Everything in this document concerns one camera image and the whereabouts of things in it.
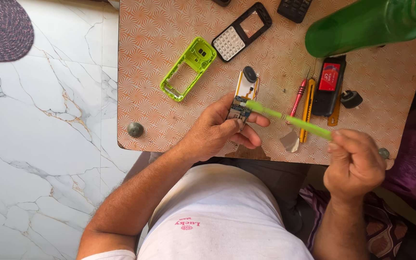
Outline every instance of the man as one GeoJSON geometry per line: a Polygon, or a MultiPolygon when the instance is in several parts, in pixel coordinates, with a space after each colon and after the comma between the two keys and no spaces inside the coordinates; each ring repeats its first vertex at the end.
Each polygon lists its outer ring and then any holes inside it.
{"type": "MultiPolygon", "coordinates": [[[[311,254],[286,231],[274,197],[255,176],[220,164],[191,168],[228,140],[261,145],[250,126],[239,132],[240,120],[225,121],[233,98],[208,106],[176,146],[105,199],[84,229],[77,259],[136,259],[134,244],[147,222],[139,259],[368,259],[362,200],[383,181],[386,165],[373,140],[332,132],[324,175],[331,200],[311,254]]],[[[248,122],[270,123],[258,113],[248,122]]]]}

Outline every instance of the marble floor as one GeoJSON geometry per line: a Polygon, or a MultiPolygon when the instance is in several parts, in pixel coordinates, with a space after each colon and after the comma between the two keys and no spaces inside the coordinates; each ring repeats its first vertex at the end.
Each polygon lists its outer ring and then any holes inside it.
{"type": "Polygon", "coordinates": [[[72,260],[91,213],[141,153],[117,145],[118,11],[17,1],[35,40],[0,62],[0,259],[72,260]]]}

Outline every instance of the hand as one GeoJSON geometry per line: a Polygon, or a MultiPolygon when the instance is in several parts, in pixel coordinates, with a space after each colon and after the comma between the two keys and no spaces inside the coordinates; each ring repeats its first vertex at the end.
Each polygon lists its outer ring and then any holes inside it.
{"type": "Polygon", "coordinates": [[[333,131],[329,142],[330,166],[324,185],[334,203],[361,202],[364,195],[384,180],[386,162],[379,155],[373,139],[361,132],[341,129],[333,131]]]}
{"type": "MultiPolygon", "coordinates": [[[[225,120],[233,99],[234,92],[231,92],[209,105],[177,144],[187,154],[188,159],[194,162],[206,161],[221,151],[227,141],[245,145],[250,149],[261,145],[258,134],[249,125],[243,126],[242,120],[225,120]]],[[[270,124],[269,119],[256,112],[252,112],[247,121],[262,127],[270,124]]]]}

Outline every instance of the black keypad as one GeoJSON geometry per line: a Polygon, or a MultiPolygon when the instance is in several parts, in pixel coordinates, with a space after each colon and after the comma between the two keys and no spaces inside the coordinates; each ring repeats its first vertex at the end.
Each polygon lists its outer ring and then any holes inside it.
{"type": "Polygon", "coordinates": [[[299,24],[303,21],[312,0],[282,0],[277,13],[299,24]]]}

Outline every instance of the battery label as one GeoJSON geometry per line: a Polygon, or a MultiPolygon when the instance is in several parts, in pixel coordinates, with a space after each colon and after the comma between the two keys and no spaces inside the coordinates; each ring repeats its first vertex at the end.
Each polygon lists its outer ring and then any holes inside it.
{"type": "Polygon", "coordinates": [[[337,87],[340,65],[335,63],[324,63],[322,76],[320,78],[319,90],[335,91],[337,87]]]}

